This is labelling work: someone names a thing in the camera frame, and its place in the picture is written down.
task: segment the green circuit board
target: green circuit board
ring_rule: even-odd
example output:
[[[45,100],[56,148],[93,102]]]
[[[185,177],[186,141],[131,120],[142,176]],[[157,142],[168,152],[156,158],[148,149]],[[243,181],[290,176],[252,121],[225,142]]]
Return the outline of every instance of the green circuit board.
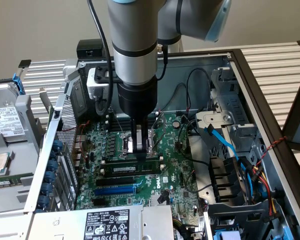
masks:
[[[78,171],[80,188],[76,201],[76,210],[130,205],[156,206],[158,205],[158,197],[164,190],[167,190],[173,216],[180,218],[186,224],[197,225],[199,214],[194,214],[194,206],[199,207],[198,196],[196,193],[188,192],[180,180],[182,173],[184,181],[186,181],[194,166],[192,162],[186,160],[175,149],[179,129],[173,128],[172,123],[174,120],[181,122],[181,117],[176,117],[175,114],[165,114],[166,133],[155,149],[157,153],[163,154],[163,163],[160,162],[160,164],[164,164],[164,168],[161,173],[134,176],[134,182],[138,184],[136,193],[104,196],[95,196],[94,192],[97,188],[96,181],[103,178],[100,174],[102,151],[104,149],[102,148],[102,143],[103,141],[108,141],[108,139],[114,141],[112,146],[106,147],[106,151],[114,151],[111,160],[118,160],[121,154],[121,135],[123,132],[107,132],[100,123],[90,124],[85,133],[90,139],[87,153],[93,152],[94,160],[89,163],[89,168],[86,168],[86,164],[81,160]],[[163,129],[160,127],[155,129],[156,136],[160,136],[162,132]],[[183,146],[186,145],[185,130],[181,133],[180,141],[183,143]],[[192,178],[190,178],[187,185],[191,190],[197,190],[196,181],[192,180]],[[95,206],[94,199],[100,198],[105,199],[106,205]]]

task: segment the power supply label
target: power supply label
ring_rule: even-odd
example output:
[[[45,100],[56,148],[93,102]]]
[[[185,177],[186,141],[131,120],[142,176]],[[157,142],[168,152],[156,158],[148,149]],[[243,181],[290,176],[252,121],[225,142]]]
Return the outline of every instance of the power supply label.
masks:
[[[25,134],[18,112],[14,106],[0,108],[0,133],[4,137]]]
[[[128,240],[129,209],[88,212],[83,240]]]

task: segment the yellow wire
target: yellow wire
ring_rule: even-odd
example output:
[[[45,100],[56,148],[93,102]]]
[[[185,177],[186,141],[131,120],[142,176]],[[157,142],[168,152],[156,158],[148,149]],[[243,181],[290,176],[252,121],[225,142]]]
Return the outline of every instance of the yellow wire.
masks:
[[[265,173],[264,173],[264,172],[261,172],[261,174],[262,174],[262,177],[264,178],[264,180],[268,183],[268,180],[267,180],[267,178],[266,178]],[[275,204],[274,204],[274,199],[273,199],[273,198],[271,198],[271,202],[272,202],[272,208],[273,208],[273,211],[274,211],[274,213],[276,214],[277,211],[276,211],[276,208],[275,208]]]

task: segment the motherboard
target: motherboard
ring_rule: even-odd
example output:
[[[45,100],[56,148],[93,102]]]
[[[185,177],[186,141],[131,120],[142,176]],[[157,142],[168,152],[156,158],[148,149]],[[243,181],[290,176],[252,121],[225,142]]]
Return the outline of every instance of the motherboard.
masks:
[[[159,140],[158,144],[146,162],[137,166],[140,168],[139,173],[131,173],[131,170],[136,170],[131,162],[122,167],[121,158],[125,154],[123,141],[124,136],[129,136],[128,131],[108,130],[106,122],[91,122],[86,126],[84,136],[77,137],[87,158],[83,159],[81,156],[77,168],[79,194],[76,210],[171,205],[173,217],[185,224],[198,224],[201,206],[197,193],[191,193],[185,188],[186,184],[192,191],[197,190],[195,179],[190,177],[188,182],[185,182],[194,166],[179,151],[187,145],[186,131],[182,130],[179,142],[181,117],[165,114],[163,119],[153,130],[154,141]],[[80,138],[85,139],[85,142],[80,142]],[[111,170],[107,170],[109,164],[104,167],[105,161],[113,165]],[[125,187],[131,188],[131,192],[124,191],[120,194],[120,191],[117,191]]]

